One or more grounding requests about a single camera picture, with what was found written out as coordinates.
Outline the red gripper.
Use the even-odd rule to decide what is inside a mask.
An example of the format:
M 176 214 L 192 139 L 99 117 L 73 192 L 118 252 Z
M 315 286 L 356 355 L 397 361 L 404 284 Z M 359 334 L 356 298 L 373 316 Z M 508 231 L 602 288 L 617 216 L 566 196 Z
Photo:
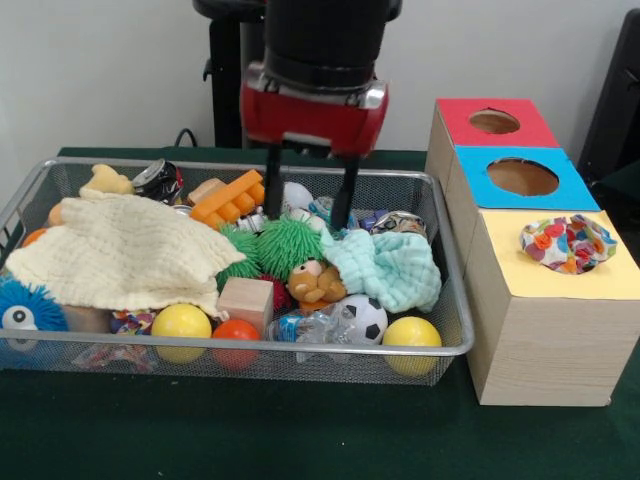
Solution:
M 347 227 L 359 157 L 368 156 L 376 145 L 389 104 L 389 86 L 375 82 L 352 98 L 354 101 L 349 103 L 342 95 L 303 97 L 242 86 L 241 116 L 247 136 L 276 144 L 268 148 L 264 176 L 264 213 L 269 219 L 277 219 L 282 208 L 284 182 L 279 145 L 293 142 L 327 148 L 343 161 L 343 181 L 334 198 L 330 223 L 333 229 Z

